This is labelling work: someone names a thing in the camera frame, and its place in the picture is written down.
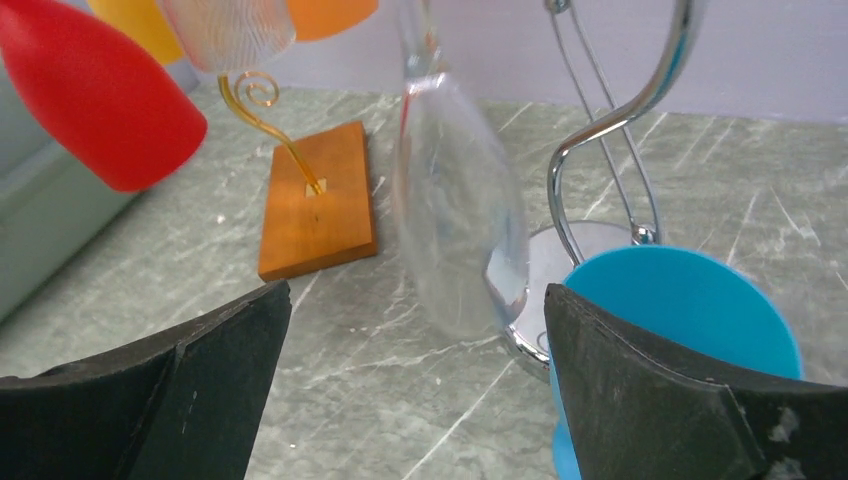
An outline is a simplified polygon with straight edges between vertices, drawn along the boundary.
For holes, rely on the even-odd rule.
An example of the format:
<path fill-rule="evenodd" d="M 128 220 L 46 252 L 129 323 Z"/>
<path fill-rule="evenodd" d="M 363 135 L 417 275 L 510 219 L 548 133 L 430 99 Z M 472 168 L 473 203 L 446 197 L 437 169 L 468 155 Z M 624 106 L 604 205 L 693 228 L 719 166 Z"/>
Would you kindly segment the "red plastic wine glass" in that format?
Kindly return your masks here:
<path fill-rule="evenodd" d="M 206 118 L 153 56 L 71 5 L 2 2 L 1 57 L 35 120 L 116 191 L 154 186 L 206 136 Z"/>

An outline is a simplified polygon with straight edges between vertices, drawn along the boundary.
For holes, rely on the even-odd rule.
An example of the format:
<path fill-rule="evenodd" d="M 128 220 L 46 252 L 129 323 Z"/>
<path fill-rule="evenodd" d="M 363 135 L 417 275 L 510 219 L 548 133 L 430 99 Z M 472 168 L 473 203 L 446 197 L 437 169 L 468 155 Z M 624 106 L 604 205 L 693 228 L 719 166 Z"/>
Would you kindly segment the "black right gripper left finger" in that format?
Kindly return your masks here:
<path fill-rule="evenodd" d="M 115 349 L 1 381 L 5 479 L 241 479 L 291 316 L 270 282 Z"/>

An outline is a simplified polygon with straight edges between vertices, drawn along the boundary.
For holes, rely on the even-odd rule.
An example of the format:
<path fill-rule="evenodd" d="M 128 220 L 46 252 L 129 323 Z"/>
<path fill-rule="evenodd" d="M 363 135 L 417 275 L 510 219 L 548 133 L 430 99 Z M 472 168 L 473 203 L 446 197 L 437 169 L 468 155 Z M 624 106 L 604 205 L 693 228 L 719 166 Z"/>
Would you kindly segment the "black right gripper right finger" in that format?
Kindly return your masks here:
<path fill-rule="evenodd" d="M 544 314 L 585 479 L 843 479 L 847 391 L 736 366 L 559 284 Z"/>

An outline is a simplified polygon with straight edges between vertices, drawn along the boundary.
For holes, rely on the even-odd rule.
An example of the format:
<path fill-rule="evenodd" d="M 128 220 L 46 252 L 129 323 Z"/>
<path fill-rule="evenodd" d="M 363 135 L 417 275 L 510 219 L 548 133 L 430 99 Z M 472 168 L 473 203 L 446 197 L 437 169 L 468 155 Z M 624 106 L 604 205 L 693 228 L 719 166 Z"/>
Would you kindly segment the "orange plastic wine glass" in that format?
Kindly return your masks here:
<path fill-rule="evenodd" d="M 288 0 L 298 43 L 315 42 L 343 33 L 378 9 L 377 0 Z"/>

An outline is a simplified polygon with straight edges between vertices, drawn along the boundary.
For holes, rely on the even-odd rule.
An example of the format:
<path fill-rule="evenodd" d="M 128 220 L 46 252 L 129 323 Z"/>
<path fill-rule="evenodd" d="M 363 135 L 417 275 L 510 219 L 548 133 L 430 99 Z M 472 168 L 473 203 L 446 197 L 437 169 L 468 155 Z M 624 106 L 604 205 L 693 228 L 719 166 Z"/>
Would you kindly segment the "yellow plastic wine glass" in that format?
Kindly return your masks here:
<path fill-rule="evenodd" d="M 153 0 L 87 0 L 96 17 L 123 32 L 161 65 L 184 57 L 164 16 Z"/>

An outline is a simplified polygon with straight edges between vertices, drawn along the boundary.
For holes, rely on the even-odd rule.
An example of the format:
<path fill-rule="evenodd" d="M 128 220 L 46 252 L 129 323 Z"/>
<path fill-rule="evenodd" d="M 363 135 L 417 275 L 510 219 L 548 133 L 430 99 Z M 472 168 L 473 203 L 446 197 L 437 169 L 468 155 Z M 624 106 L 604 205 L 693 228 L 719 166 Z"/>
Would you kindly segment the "gold wire rack wooden base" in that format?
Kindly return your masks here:
<path fill-rule="evenodd" d="M 373 256 L 377 225 L 369 185 L 367 135 L 352 121 L 291 140 L 252 112 L 280 96 L 268 74 L 247 71 L 217 78 L 230 110 L 278 141 L 270 167 L 258 275 L 265 282 L 293 278 Z"/>

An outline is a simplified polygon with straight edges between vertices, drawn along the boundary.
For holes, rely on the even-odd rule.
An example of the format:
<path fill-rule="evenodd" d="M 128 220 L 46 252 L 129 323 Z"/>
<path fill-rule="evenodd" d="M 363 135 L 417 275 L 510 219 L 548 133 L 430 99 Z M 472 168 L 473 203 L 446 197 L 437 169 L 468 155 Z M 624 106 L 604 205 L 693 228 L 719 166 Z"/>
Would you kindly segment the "clear wine glass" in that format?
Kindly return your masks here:
<path fill-rule="evenodd" d="M 444 333 L 503 332 L 529 290 L 529 230 L 503 144 L 447 67 L 427 1 L 394 4 L 404 88 L 392 211 L 419 302 Z"/>
<path fill-rule="evenodd" d="M 157 3 L 192 66 L 205 74 L 248 70 L 296 39 L 282 0 L 162 0 Z"/>

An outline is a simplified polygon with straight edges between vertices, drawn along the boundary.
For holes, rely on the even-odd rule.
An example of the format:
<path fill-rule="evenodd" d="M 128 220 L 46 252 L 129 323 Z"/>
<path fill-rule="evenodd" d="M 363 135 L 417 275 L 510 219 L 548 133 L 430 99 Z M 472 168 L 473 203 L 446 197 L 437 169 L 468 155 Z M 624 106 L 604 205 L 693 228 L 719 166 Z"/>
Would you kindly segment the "blue plastic wine glass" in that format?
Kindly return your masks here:
<path fill-rule="evenodd" d="M 712 358 L 799 380 L 797 342 L 779 311 L 736 271 L 689 250 L 631 246 L 600 254 L 559 284 L 615 316 Z M 551 384 L 560 420 L 553 460 L 562 479 L 581 479 L 558 377 Z"/>

